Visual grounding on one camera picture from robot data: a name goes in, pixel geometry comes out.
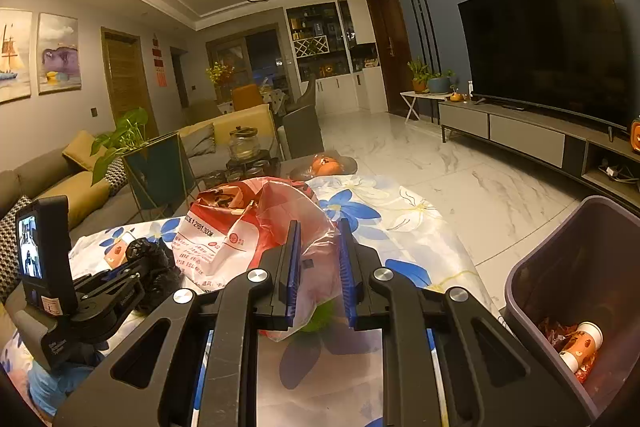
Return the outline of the blue gloved hand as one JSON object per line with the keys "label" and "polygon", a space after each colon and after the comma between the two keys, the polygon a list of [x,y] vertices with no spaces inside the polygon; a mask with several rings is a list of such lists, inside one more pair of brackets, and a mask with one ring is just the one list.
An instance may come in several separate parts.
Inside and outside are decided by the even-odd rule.
{"label": "blue gloved hand", "polygon": [[54,418],[58,408],[92,373],[103,360],[104,354],[96,352],[90,365],[65,362],[48,372],[37,362],[27,372],[28,393],[39,412]]}

